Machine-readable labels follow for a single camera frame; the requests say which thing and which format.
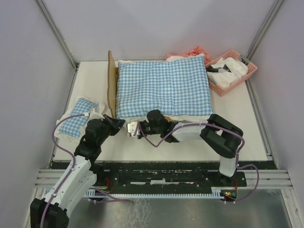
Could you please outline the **blue checkered mattress cushion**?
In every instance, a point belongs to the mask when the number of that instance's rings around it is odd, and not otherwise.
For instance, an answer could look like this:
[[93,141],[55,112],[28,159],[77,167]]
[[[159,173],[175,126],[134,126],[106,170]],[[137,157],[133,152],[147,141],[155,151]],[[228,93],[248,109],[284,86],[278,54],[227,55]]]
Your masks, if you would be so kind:
[[118,62],[116,116],[128,121],[152,110],[177,121],[213,114],[204,55],[174,61]]

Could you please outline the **wooden pet bed frame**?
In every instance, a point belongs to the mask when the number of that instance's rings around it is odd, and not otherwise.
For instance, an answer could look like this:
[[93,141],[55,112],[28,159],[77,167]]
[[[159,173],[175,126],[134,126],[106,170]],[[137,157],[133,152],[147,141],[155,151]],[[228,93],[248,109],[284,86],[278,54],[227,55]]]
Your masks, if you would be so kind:
[[[117,83],[118,83],[118,71],[119,68],[116,66],[112,52],[108,51],[108,73],[107,73],[107,104],[108,109],[111,112],[111,116],[116,117],[116,95],[117,95]],[[173,119],[165,116],[167,121],[171,122],[184,122],[179,117],[174,116]],[[126,119],[126,124],[132,122],[147,120],[146,117],[131,117]]]

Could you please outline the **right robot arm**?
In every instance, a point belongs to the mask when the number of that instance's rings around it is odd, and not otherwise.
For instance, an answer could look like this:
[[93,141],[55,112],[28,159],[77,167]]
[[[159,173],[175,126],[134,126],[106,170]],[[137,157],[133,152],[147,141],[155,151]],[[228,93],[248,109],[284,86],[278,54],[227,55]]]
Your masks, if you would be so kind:
[[195,123],[168,121],[159,110],[150,111],[146,121],[138,121],[130,134],[138,139],[159,135],[162,142],[180,143],[186,140],[203,140],[220,156],[218,181],[228,186],[235,181],[239,152],[245,144],[243,131],[223,117],[212,114],[207,120]]

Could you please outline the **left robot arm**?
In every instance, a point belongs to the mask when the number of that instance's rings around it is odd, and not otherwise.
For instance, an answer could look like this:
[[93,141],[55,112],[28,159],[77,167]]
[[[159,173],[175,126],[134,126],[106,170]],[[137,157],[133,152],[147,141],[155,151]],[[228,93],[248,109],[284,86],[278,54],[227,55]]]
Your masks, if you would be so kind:
[[93,186],[101,185],[105,173],[95,161],[101,146],[109,136],[116,135],[125,120],[104,115],[87,122],[85,134],[71,155],[72,160],[54,187],[42,199],[35,198],[30,205],[32,228],[66,228],[76,205]]

